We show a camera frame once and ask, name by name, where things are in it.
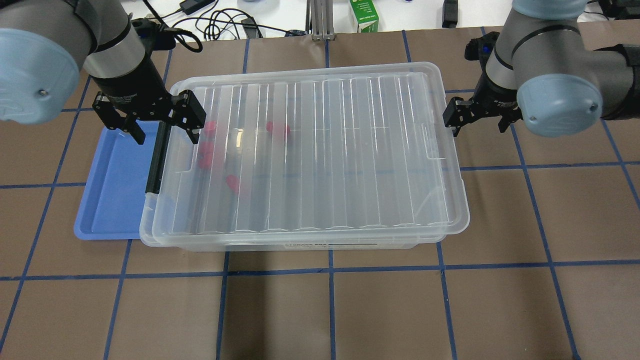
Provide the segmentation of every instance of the green and white carton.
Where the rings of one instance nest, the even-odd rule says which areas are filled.
[[[359,33],[377,33],[380,17],[373,0],[349,0],[351,3],[351,14],[353,24],[358,28]]]

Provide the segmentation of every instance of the blue cap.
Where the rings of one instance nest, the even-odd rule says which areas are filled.
[[[602,116],[598,88],[573,75],[547,74],[518,89],[518,105],[532,133],[557,137],[579,133]]]
[[[43,36],[0,29],[0,120],[55,119],[76,89],[79,69],[62,46]]]
[[[517,12],[545,20],[574,19],[584,11],[586,0],[513,0]]]

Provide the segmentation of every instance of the transparent plastic container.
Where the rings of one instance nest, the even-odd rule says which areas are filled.
[[[468,225],[432,63],[191,78],[198,145],[173,129],[149,246],[193,251],[407,249]]]

